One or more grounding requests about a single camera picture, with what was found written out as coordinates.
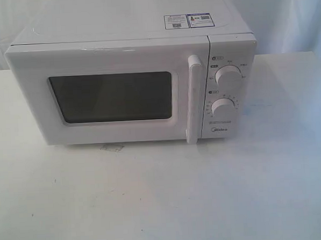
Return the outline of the blue warning sticker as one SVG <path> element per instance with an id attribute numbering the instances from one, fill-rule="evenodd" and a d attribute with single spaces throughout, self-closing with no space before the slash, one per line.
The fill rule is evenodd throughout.
<path id="1" fill-rule="evenodd" d="M 167 30 L 179 30 L 183 28 L 214 27 L 215 24 L 209 13 L 189 13 L 164 16 Z"/>

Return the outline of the lower white control knob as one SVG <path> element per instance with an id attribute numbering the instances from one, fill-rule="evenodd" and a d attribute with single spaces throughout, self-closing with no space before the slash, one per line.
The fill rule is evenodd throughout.
<path id="1" fill-rule="evenodd" d="M 221 98 L 214 101 L 211 105 L 211 112 L 214 117 L 222 116 L 223 114 L 229 115 L 235 110 L 234 102 L 228 98 Z"/>

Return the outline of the upper white control knob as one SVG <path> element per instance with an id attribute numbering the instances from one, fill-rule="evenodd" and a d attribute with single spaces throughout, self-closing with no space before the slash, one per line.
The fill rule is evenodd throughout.
<path id="1" fill-rule="evenodd" d="M 242 76 L 238 67 L 227 65 L 216 72 L 215 80 L 218 86 L 234 86 L 241 83 Z"/>

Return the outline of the white microwave door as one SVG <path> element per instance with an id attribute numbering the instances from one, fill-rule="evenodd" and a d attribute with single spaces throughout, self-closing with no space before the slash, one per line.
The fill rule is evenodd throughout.
<path id="1" fill-rule="evenodd" d="M 5 56 L 48 144 L 202 136 L 206 36 L 14 45 Z"/>

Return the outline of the white control knob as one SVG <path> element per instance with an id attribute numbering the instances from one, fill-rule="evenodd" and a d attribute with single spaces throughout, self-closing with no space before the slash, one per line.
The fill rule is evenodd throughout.
<path id="1" fill-rule="evenodd" d="M 214 101 L 211 105 L 211 112 L 214 117 L 222 116 L 223 114 L 229 115 L 235 110 L 234 102 L 228 98 L 221 98 Z"/>
<path id="2" fill-rule="evenodd" d="M 241 83 L 242 76 L 238 67 L 227 65 L 216 72 L 215 80 L 218 86 L 234 86 Z"/>

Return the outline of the white microwave oven body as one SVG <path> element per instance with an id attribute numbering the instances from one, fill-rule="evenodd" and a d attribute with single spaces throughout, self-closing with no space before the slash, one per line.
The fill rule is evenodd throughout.
<path id="1" fill-rule="evenodd" d="M 165 28 L 164 16 L 189 13 L 209 13 L 215 26 L 178 30 Z M 216 10 L 208 5 L 199 6 L 197 10 L 190 8 L 188 12 L 151 9 L 146 13 L 136 13 L 135 9 L 96 9 L 93 12 L 84 10 L 78 17 L 68 13 L 48 13 L 26 27 L 11 46 L 199 36 L 208 37 L 210 43 L 200 139 L 230 137 L 237 132 L 256 49 L 255 36 L 234 6 L 222 3 Z M 239 68 L 240 84 L 217 85 L 215 74 L 227 65 Z M 229 115 L 214 117 L 211 105 L 221 98 L 231 99 L 236 109 Z"/>

